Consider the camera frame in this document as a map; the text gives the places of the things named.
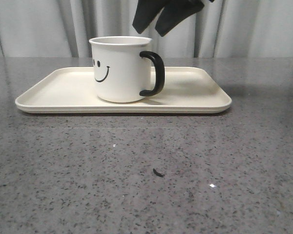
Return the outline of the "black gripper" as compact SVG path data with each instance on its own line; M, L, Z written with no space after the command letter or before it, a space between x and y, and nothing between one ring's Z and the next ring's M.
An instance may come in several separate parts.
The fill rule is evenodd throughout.
M203 8L202 0L138 0L132 26L138 34L142 34L163 9L155 30L164 37L180 22Z

